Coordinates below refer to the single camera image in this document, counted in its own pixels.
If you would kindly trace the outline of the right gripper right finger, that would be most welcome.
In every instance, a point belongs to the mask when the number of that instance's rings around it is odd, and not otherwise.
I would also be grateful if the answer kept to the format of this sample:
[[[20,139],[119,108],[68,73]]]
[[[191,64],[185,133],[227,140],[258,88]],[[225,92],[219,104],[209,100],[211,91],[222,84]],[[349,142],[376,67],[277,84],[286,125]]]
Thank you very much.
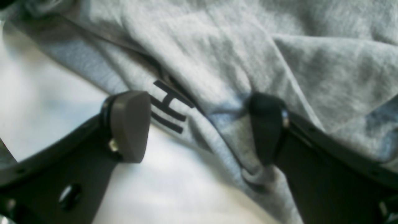
[[[286,177],[305,224],[396,224],[397,172],[336,142],[279,98],[249,101],[256,154]]]

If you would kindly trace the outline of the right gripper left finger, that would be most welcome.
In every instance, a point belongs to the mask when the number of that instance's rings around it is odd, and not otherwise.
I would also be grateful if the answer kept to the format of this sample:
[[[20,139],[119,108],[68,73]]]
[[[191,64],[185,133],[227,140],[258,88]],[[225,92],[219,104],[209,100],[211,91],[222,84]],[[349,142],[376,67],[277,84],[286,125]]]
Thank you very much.
[[[99,114],[37,154],[1,169],[1,218],[15,224],[91,224],[115,167],[142,162],[150,95],[107,98]]]

